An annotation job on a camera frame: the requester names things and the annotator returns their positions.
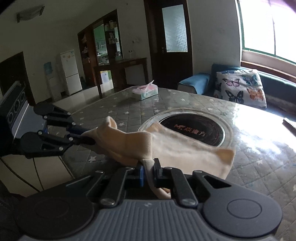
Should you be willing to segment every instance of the wooden door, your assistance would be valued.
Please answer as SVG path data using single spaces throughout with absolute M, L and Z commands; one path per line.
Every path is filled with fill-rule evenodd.
M 35 100 L 30 87 L 23 52 L 20 52 L 0 63 L 0 87 L 4 95 L 15 81 L 25 86 L 28 103 L 34 106 Z
M 177 89 L 192 76 L 192 48 L 186 0 L 145 0 L 152 74 L 159 87 Z

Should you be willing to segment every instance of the window frame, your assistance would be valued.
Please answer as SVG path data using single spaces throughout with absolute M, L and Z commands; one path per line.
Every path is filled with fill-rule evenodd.
M 269 56 L 275 57 L 277 59 L 285 60 L 285 61 L 287 61 L 289 63 L 296 64 L 296 62 L 294 62 L 292 60 L 289 60 L 289 59 L 286 59 L 286 58 L 283 58 L 283 57 L 280 57 L 280 56 L 276 55 L 276 37 L 275 37 L 275 29 L 274 29 L 274 20 L 273 20 L 273 18 L 272 18 L 272 21 L 273 21 L 273 29 L 274 29 L 274 54 L 266 53 L 266 52 L 263 52 L 263 51 L 260 51 L 260 50 L 250 49 L 250 48 L 245 47 L 245 45 L 244 45 L 244 24 L 243 24 L 243 20 L 242 20 L 242 10 L 241 10 L 241 7 L 240 7 L 239 0 L 237 0 L 237 4 L 238 4 L 238 9 L 239 9 L 239 17 L 240 17 L 241 29 L 242 29 L 241 30 L 241 32 L 242 32 L 242 49 L 257 52 L 257 53 L 261 53 L 261 54 L 265 54 L 265 55 L 269 55 Z

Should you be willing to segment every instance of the refrigerator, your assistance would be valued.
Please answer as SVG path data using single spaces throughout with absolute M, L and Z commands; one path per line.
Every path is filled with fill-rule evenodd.
M 76 58 L 74 50 L 70 50 L 60 54 L 63 75 L 64 75 L 64 86 L 67 95 L 72 95 L 82 90 L 80 77 L 78 74 Z

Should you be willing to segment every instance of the wooden desk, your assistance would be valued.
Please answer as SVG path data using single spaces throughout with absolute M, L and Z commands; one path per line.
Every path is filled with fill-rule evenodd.
M 147 60 L 146 58 L 137 58 L 137 59 L 124 59 L 121 61 L 115 61 L 108 64 L 102 64 L 94 67 L 94 72 L 97 81 L 97 87 L 99 90 L 100 97 L 102 98 L 102 91 L 100 85 L 102 84 L 101 71 L 110 70 L 112 75 L 113 85 L 119 89 L 124 90 L 128 87 L 126 83 L 126 73 L 125 68 L 135 65 L 143 65 L 144 76 L 146 84 L 149 83 L 148 80 L 148 71 L 147 71 Z

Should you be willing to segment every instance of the gray star-pattern tablecloth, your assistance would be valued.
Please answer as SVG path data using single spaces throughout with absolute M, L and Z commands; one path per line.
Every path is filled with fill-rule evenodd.
M 72 117 L 77 125 L 92 129 L 109 115 L 120 130 L 133 132 L 150 117 L 171 108 L 186 107 L 221 116 L 233 130 L 232 146 L 237 151 L 227 180 L 274 198 L 284 214 L 277 238 L 296 240 L 296 137 L 282 125 L 282 117 L 207 96 L 162 88 L 158 91 L 158 95 L 139 101 L 130 98 L 128 88 Z M 57 127 L 50 132 L 64 134 Z M 99 169 L 112 173 L 120 167 L 116 161 L 81 146 L 72 146 L 62 158 L 75 177 Z

